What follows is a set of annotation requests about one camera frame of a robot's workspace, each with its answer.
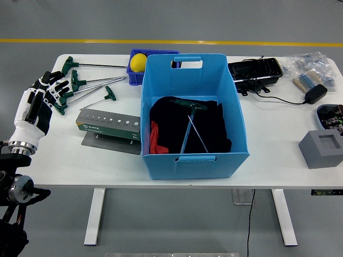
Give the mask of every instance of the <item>gray block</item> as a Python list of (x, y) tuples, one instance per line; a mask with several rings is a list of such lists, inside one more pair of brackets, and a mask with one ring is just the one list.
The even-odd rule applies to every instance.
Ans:
[(309, 131), (299, 147), (309, 169), (336, 167), (343, 161), (343, 138), (337, 130)]

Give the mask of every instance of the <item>yellow floor line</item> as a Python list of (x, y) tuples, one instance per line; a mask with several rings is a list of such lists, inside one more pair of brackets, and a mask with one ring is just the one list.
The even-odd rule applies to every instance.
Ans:
[(120, 40), (120, 39), (0, 39), (0, 43), (105, 43), (105, 44), (202, 44), (231, 46), (343, 47), (343, 43), (211, 41), (211, 40)]

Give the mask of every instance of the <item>yellow ball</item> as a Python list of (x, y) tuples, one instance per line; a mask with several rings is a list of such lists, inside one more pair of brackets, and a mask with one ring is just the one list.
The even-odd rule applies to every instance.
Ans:
[(146, 55), (136, 54), (132, 57), (130, 62), (130, 68), (133, 72), (145, 72)]

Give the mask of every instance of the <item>table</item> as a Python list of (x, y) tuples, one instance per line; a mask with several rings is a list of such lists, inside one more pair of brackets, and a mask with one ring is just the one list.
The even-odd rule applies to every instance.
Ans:
[[(129, 61), (129, 55), (67, 54), (58, 57), (53, 71), (61, 70), (68, 56), (79, 63), (126, 66)], [(250, 57), (227, 57), (228, 62), (246, 58)], [(96, 243), (96, 226), (100, 222), (105, 188), (268, 188), (273, 192), (285, 245), (296, 245), (282, 189), (343, 188), (343, 163), (334, 168), (310, 170), (298, 147), (308, 131), (320, 129), (316, 121), (316, 109), (319, 105), (342, 104), (343, 77), (334, 61), (329, 61), (336, 74), (338, 92), (327, 94), (316, 104), (295, 106), (278, 100), (262, 99), (254, 94), (239, 96), (250, 156), (231, 178), (151, 180), (140, 155), (82, 146), (86, 132), (80, 131), (75, 124), (79, 109), (104, 97), (104, 90), (70, 105), (64, 116), (54, 110), (49, 133), (40, 140), (38, 151), (32, 156), (31, 166), (19, 169), (18, 173), (32, 177), (35, 185), (39, 186), (95, 188), (88, 223), (92, 232), (87, 242), (95, 240)], [(125, 69), (80, 66), (77, 71), (79, 80), (126, 75)], [(66, 76), (67, 79), (70, 79), (70, 73)], [(111, 88), (117, 101), (101, 101), (93, 105), (92, 109), (140, 116), (141, 86), (130, 86), (127, 79), (112, 84)], [(269, 89), (270, 96), (292, 102), (304, 100), (304, 94), (288, 77), (280, 78)]]

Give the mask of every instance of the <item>small blue basket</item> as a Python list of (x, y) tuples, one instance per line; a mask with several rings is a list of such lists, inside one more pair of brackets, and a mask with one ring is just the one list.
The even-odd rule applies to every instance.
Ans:
[(147, 57), (150, 55), (163, 55), (163, 54), (179, 54), (179, 51), (174, 50), (148, 50), (148, 49), (132, 49), (130, 54), (130, 60), (126, 73), (129, 75), (129, 84), (132, 86), (138, 86), (143, 83), (144, 72), (133, 72), (130, 69), (131, 59), (136, 54), (145, 54)]

